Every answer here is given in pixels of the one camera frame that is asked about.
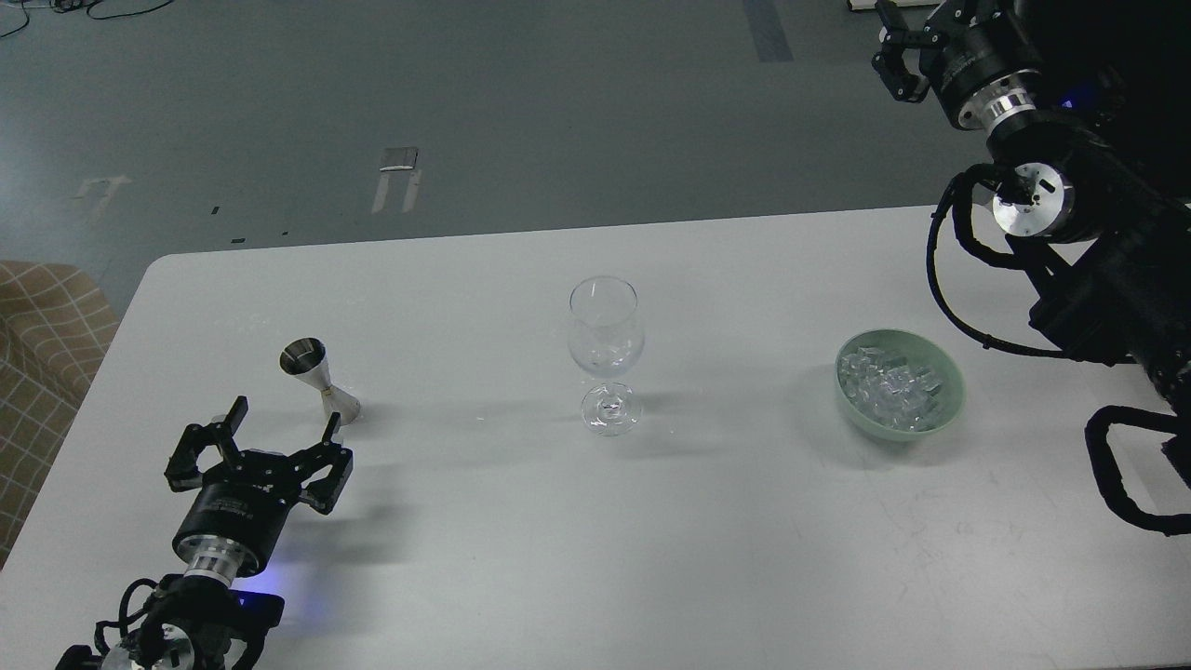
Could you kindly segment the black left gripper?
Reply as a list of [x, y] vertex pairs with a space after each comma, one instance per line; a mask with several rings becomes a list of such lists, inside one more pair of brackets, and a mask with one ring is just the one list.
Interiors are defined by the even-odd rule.
[[[339, 442], [343, 417], [333, 411], [318, 442], [297, 453], [281, 455], [241, 449], [233, 436], [247, 418], [249, 399], [239, 395], [220, 420], [183, 428], [167, 458], [170, 491], [195, 491], [173, 550], [191, 569], [222, 578], [247, 578], [263, 572], [272, 561], [289, 511], [308, 505], [330, 515], [353, 475], [354, 453]], [[199, 468], [199, 457], [214, 447], [222, 462]]]

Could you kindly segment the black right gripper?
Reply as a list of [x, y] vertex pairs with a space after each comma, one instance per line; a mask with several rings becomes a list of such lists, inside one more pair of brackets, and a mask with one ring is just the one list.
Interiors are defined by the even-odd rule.
[[[1034, 109], [1031, 92], [1042, 56], [1019, 21], [1014, 1], [944, 1], [912, 30], [893, 1], [877, 1], [881, 21], [872, 67], [894, 101], [919, 104], [929, 84], [953, 127], [992, 130]], [[905, 54], [919, 54], [911, 73]]]

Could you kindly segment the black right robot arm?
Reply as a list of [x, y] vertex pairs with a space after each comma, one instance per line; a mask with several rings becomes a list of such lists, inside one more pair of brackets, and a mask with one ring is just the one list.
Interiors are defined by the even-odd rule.
[[[935, 302], [996, 351], [1139, 365], [1170, 414], [1120, 406], [1084, 430], [1106, 508], [1139, 530], [1185, 536], [1125, 491], [1106, 433], [1170, 434], [1187, 480], [1186, 1], [944, 1], [911, 27], [893, 1], [872, 67], [897, 101], [937, 98], [952, 127], [980, 131], [991, 159], [952, 179], [933, 213], [925, 267]], [[944, 221], [987, 267], [1024, 273], [1029, 326], [1050, 349], [1004, 342], [954, 314], [939, 284]]]

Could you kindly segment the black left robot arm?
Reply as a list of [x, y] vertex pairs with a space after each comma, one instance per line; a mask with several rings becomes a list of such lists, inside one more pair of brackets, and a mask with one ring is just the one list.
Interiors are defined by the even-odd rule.
[[173, 538], [183, 572], [137, 580], [92, 644], [73, 645], [60, 669], [251, 669], [283, 614], [283, 597], [233, 589], [264, 572], [297, 505], [330, 514], [353, 474], [333, 411], [318, 442], [294, 453], [243, 450], [235, 433], [249, 409], [236, 397], [222, 419], [183, 428], [167, 461], [173, 491], [195, 491]]

